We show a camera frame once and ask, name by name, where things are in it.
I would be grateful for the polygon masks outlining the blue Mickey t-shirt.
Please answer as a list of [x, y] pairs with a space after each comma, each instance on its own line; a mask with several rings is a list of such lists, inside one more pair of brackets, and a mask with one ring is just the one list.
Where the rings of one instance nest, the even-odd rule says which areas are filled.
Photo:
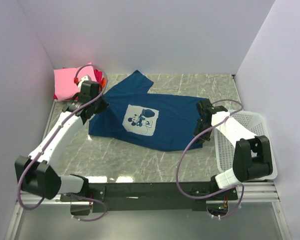
[[139, 71], [104, 95], [108, 107], [89, 122], [88, 133], [142, 147], [181, 151], [193, 139], [199, 97], [149, 93], [153, 82]]

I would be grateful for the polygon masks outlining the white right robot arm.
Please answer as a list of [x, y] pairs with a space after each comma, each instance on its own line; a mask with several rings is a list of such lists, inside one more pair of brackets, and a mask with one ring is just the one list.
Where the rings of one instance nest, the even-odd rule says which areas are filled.
[[210, 140], [211, 131], [217, 129], [234, 147], [232, 167], [211, 177], [209, 194], [221, 199], [227, 188], [273, 173], [273, 158], [270, 140], [265, 135], [257, 135], [235, 118], [224, 106], [213, 106], [209, 99], [196, 104], [200, 115], [194, 131], [196, 143]]

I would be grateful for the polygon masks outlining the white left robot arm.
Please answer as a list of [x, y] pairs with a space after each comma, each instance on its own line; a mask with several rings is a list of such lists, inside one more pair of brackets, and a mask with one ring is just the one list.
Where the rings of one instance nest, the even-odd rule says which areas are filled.
[[55, 166], [76, 133], [95, 114], [105, 110], [104, 88], [95, 81], [82, 81], [81, 88], [62, 109], [57, 123], [40, 145], [28, 156], [15, 161], [18, 188], [36, 196], [52, 199], [58, 194], [72, 193], [78, 201], [89, 197], [85, 177], [59, 175]]

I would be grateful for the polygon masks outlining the folded orange t-shirt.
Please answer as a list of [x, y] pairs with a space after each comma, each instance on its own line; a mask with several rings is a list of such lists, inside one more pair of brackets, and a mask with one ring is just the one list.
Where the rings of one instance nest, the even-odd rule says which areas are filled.
[[103, 89], [106, 87], [106, 85], [107, 85], [107, 79], [106, 79], [105, 77], [103, 77], [103, 78], [101, 79], [99, 85], [100, 85], [99, 89], [100, 89], [100, 90], [103, 90]]

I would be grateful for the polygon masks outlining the white plastic laundry basket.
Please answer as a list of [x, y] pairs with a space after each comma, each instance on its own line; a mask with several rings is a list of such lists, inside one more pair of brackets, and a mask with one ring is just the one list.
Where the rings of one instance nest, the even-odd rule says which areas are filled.
[[269, 131], [262, 115], [255, 112], [240, 111], [220, 127], [213, 130], [219, 172], [232, 168], [236, 143], [241, 139], [254, 139], [265, 136], [270, 139]]

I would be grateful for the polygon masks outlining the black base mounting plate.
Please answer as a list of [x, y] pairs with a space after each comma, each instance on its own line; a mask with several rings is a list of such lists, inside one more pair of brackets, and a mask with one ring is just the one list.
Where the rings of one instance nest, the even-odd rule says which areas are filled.
[[[181, 182], [180, 187], [192, 196], [205, 196], [210, 192], [209, 182]], [[185, 197], [173, 182], [154, 183], [90, 183], [87, 198], [99, 200], [107, 205], [108, 211], [147, 211], [147, 210], [193, 210], [206, 211], [206, 201], [237, 200], [235, 187], [208, 199], [191, 199]], [[103, 213], [102, 204], [75, 199], [62, 194], [61, 202], [70, 204], [70, 213], [74, 216], [87, 216], [90, 213]]]

